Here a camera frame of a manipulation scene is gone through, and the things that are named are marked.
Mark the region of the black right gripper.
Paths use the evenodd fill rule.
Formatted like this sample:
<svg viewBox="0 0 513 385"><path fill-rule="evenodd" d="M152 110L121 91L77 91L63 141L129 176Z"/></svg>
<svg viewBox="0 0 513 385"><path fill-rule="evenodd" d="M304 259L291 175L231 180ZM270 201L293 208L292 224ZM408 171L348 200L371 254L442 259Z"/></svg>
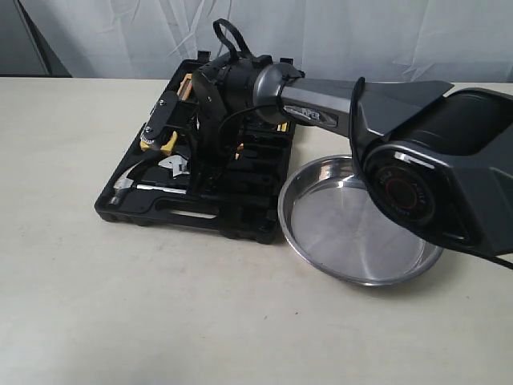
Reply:
<svg viewBox="0 0 513 385"><path fill-rule="evenodd" d="M228 101L235 94L228 76L238 64L239 59L185 59L143 126L149 127L150 139L176 131L192 144L188 196L215 196L232 158L240 119L233 115L238 108ZM192 73L192 92L180 100L177 91L187 73Z"/></svg>

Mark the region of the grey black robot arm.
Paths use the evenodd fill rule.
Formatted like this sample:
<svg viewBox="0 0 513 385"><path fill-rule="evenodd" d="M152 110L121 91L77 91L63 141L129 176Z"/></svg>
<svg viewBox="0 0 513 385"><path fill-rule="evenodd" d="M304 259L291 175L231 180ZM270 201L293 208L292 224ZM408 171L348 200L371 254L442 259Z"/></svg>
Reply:
<svg viewBox="0 0 513 385"><path fill-rule="evenodd" d="M492 258L512 251L512 98L451 83L309 79L291 63L223 55L192 74L195 103L167 94L141 132L160 148L176 111L196 150L219 164L236 147L248 115L295 121L349 139L373 203L422 239Z"/></svg>

